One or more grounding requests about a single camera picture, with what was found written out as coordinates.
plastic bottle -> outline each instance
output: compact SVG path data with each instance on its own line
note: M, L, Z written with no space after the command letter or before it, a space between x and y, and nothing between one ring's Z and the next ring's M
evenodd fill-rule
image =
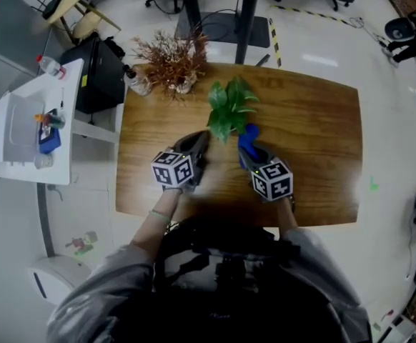
M146 96L152 89L152 85L144 73L137 73L129 65L123 65L124 81L127 86L138 95Z
M59 80L62 79L66 74L66 69L51 57L42 56L39 54L36 57L36 62L39 63L39 66L44 72L58 78Z

black pole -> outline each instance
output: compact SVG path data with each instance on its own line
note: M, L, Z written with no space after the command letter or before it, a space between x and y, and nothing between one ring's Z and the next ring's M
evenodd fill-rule
M200 9L198 0L183 0L186 7L187 20L191 27L191 32L195 36L199 36L202 33L202 26L200 24Z
M243 65L244 63L249 37L251 36L252 23L254 22L256 3L257 0L243 0L242 15L239 18L239 34L235 64Z

white desk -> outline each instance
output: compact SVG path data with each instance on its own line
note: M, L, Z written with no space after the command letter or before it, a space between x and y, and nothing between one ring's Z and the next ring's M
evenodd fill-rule
M51 153L53 159L51 167L37 169L33 163L1 162L1 178L67 185L71 181L72 134L80 134L113 143L119 141L117 132L107 131L74 118L83 64L83 60L78 59L64 65L66 76L62 80L44 74L13 91L13 93L22 97L39 94L39 99L44 100L44 111L48 112L57 108L57 111L62 113L65 118L65 126L59 130L61 146Z

floor tape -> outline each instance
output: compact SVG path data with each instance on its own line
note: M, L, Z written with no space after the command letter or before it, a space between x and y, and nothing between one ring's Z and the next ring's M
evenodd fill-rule
M268 19L268 23L270 24L270 29L272 30L272 41L273 41L274 55L277 58L278 69L280 69L281 68L281 55L279 54L277 30L274 27L272 18Z
M296 9L296 8L286 8L284 6L278 6L278 5L272 5L271 7L281 9L281 10L295 11L297 13L307 13L309 15L318 16L320 18L325 18L325 19L329 19L329 20L332 20L332 21L338 21L340 23L346 24L347 26L351 26L352 28L358 28L354 24L352 24L348 21L345 21L344 19L335 18L334 16L330 16L330 15L326 15L326 14L313 13L312 11L300 10L300 9Z

sleeve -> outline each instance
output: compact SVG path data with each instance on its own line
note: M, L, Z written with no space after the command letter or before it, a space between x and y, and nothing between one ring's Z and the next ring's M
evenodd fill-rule
M286 270L324 294L333 314L340 319L346 342L371 342L367 311L320 238L308 229L293 229L287 232L286 239L300 246L300 255Z
M114 309L152 289L153 266L139 247L126 245L105 260L52 313L47 342L110 342Z

